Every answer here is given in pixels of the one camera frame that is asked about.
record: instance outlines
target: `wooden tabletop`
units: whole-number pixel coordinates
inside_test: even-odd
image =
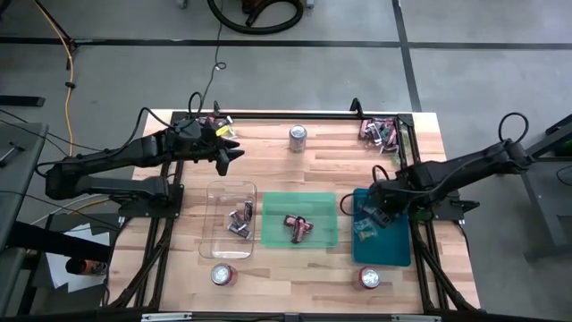
[[[155,110],[167,122],[173,110]],[[445,160],[436,114],[413,114],[421,159]],[[308,131],[304,154],[288,150],[293,124]],[[356,291],[352,273],[362,267],[350,254],[351,217],[338,210],[339,246],[335,249],[268,249],[261,245],[262,202],[266,191],[334,192],[338,201],[357,187],[372,182],[373,165],[382,165],[390,176],[398,167],[390,157],[364,148],[357,140],[359,121],[237,120],[233,125],[245,155],[233,161],[226,177],[215,165],[185,164],[185,195],[181,216],[175,222],[165,272],[161,310],[419,313],[422,312],[415,261],[410,267],[376,267],[382,284],[372,291]],[[144,135],[163,129],[147,118]],[[134,179],[159,175],[160,168],[136,168]],[[252,255],[225,260],[239,271],[232,287],[211,282],[212,267],[220,259],[202,258],[198,252],[206,212],[206,186],[212,181],[247,181],[257,186],[257,228]],[[141,265],[149,220],[134,218],[116,244],[111,264],[111,300],[127,286]],[[435,222],[442,268],[468,302],[479,302],[467,246],[452,223]],[[437,303],[434,279],[427,274],[433,303]],[[155,277],[151,272],[146,301]]]

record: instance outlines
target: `concrete floor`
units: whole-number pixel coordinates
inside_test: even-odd
[[[218,28],[204,1],[198,0],[191,0],[185,11],[174,1],[161,0],[44,3],[74,37],[215,39]],[[226,12],[238,11],[234,1],[227,3]],[[567,0],[401,0],[401,6],[410,41],[572,41],[568,32],[572,4]],[[287,5],[276,4],[261,23],[290,12]],[[32,2],[14,2],[0,22],[0,36],[54,34]],[[252,39],[227,29],[222,38]],[[316,1],[315,10],[299,26],[262,38],[398,40],[391,0]],[[75,58],[78,87],[71,100],[75,140],[96,148],[118,146],[142,106],[184,108],[189,93],[206,85],[214,51],[214,47],[80,48]],[[498,121],[507,112],[529,117],[526,145],[570,114],[569,51],[412,50],[411,55],[421,106],[438,114],[449,157],[493,144]],[[347,110],[351,99],[359,97],[367,110],[411,111],[399,49],[222,47],[220,60],[228,68],[215,74],[207,102],[217,99],[223,108]],[[64,63],[59,46],[0,45],[2,93],[46,98],[41,108],[6,109],[31,122],[48,123],[51,132],[67,137]],[[521,131],[517,121],[507,125],[507,136]],[[46,145],[41,160],[60,157]],[[114,175],[130,177],[131,172]],[[43,194],[39,179],[33,179],[30,194]],[[467,214],[467,234],[483,308],[572,319],[572,261],[559,258],[529,265],[522,256],[546,240],[546,234],[520,178],[490,178],[461,193],[482,205]],[[50,210],[27,200],[20,220],[32,221]],[[97,301],[99,293],[84,293],[80,295]],[[97,305],[78,301],[78,294],[68,297],[76,299],[72,305],[53,300],[61,297],[46,295],[38,312]]]

